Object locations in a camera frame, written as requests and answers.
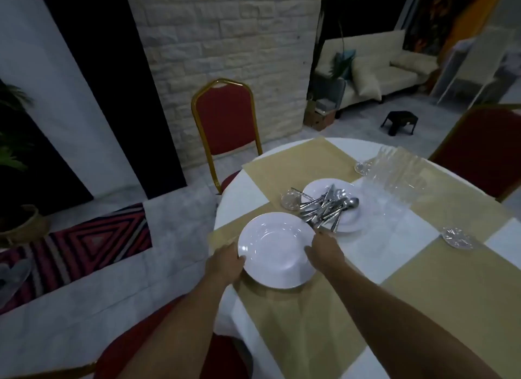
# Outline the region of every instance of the cardboard box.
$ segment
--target cardboard box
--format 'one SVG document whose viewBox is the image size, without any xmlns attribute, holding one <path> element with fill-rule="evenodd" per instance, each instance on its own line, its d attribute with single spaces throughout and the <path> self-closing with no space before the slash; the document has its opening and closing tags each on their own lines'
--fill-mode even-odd
<svg viewBox="0 0 521 379">
<path fill-rule="evenodd" d="M 320 132 L 325 127 L 333 124 L 335 120 L 335 113 L 336 110 L 332 110 L 325 115 L 317 113 L 315 111 L 315 102 L 310 100 L 306 106 L 303 124 Z"/>
</svg>

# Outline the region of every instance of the red chair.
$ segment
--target red chair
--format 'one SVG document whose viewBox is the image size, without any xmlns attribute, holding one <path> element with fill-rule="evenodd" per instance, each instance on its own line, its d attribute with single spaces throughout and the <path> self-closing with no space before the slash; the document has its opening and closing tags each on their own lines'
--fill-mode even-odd
<svg viewBox="0 0 521 379">
<path fill-rule="evenodd" d="M 182 298 L 174 299 L 121 334 L 108 345 L 101 357 L 93 363 L 78 368 L 19 376 L 18 379 L 78 379 L 91 373 L 94 373 L 95 379 L 115 379 L 141 345 Z M 228 379 L 249 378 L 246 366 L 232 343 L 232 338 L 214 334 L 200 378 L 211 379 L 221 376 Z"/>
<path fill-rule="evenodd" d="M 521 185 L 521 105 L 467 111 L 429 158 L 502 202 Z"/>
<path fill-rule="evenodd" d="M 212 155 L 233 151 L 253 141 L 258 155 L 262 154 L 253 93 L 246 84 L 227 79 L 214 80 L 193 96 L 192 115 L 203 141 L 215 187 L 221 195 L 240 170 L 220 184 Z"/>
</svg>

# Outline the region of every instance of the person's left hand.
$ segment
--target person's left hand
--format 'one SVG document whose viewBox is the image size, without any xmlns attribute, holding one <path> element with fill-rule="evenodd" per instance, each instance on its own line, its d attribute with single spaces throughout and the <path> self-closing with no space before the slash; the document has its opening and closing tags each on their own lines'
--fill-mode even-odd
<svg viewBox="0 0 521 379">
<path fill-rule="evenodd" d="M 245 261 L 245 256 L 237 256 L 237 242 L 233 242 L 217 249 L 206 261 L 205 275 L 214 276 L 227 286 L 239 278 Z"/>
</svg>

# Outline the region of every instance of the striped rug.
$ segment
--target striped rug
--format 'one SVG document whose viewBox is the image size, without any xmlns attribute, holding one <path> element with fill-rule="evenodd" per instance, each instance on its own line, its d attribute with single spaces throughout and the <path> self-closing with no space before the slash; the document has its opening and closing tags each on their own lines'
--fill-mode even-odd
<svg viewBox="0 0 521 379">
<path fill-rule="evenodd" d="M 0 253 L 0 262 L 12 267 L 31 258 L 33 269 L 0 314 L 150 247 L 147 218 L 139 203 L 11 248 Z"/>
</svg>

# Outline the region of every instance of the teal pillow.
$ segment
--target teal pillow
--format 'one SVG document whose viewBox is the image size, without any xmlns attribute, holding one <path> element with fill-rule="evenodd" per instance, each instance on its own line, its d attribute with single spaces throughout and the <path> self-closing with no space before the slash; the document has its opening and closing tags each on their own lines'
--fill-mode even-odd
<svg viewBox="0 0 521 379">
<path fill-rule="evenodd" d="M 356 54 L 355 49 L 347 49 L 343 53 L 336 53 L 331 67 L 331 77 L 342 77 L 345 80 L 351 79 L 351 62 Z"/>
</svg>

